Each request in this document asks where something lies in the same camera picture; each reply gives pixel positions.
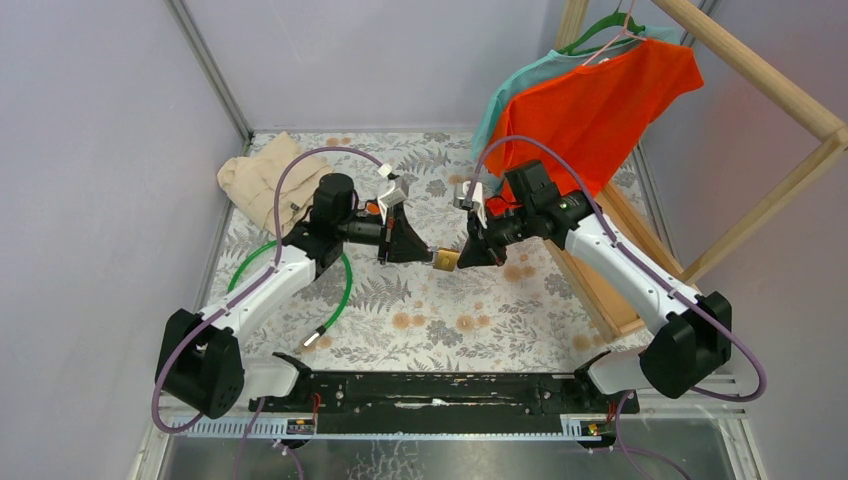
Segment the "brass padlock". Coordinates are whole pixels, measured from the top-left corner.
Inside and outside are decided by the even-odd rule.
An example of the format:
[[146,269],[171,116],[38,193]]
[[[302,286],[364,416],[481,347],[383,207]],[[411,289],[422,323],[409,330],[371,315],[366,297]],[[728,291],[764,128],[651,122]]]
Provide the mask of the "brass padlock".
[[433,268],[440,271],[453,272],[457,268],[460,252],[453,249],[439,248],[433,252]]

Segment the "orange padlock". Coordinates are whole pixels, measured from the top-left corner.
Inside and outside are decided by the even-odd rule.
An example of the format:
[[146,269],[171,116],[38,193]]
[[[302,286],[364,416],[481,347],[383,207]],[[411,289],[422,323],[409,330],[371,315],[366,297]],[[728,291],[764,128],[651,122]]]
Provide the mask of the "orange padlock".
[[380,210],[379,205],[376,202],[371,202],[371,201],[365,203],[365,205],[363,207],[363,211],[367,215],[380,215],[381,214],[381,210]]

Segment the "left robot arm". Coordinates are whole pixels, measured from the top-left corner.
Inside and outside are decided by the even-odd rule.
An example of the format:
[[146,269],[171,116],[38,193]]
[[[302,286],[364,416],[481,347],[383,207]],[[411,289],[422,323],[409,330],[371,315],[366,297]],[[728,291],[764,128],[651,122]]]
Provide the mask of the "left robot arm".
[[317,280],[347,243],[372,245],[380,263],[428,262],[433,254],[409,224],[408,185],[395,174],[376,198],[377,213],[358,208],[352,179],[321,178],[307,216],[283,238],[275,256],[236,289],[198,313],[176,311],[167,321],[154,395],[167,393],[216,419],[238,402],[272,397],[296,411],[310,385],[285,360],[247,361],[241,345],[289,298]]

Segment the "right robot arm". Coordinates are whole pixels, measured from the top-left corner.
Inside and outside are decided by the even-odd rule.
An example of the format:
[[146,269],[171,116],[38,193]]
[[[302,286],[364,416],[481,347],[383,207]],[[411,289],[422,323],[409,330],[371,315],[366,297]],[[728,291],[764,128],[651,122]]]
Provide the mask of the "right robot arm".
[[732,347],[724,331],[732,324],[729,301],[702,295],[679,282],[639,250],[581,191],[560,193],[539,160],[512,169],[506,179],[518,202],[495,215],[481,185],[455,189],[454,205],[468,213],[468,238],[460,269],[501,266],[508,246],[530,238],[553,242],[590,266],[635,310],[653,338],[644,348],[605,353],[578,370],[575,402],[597,412],[613,394],[652,388],[676,399],[727,363]]

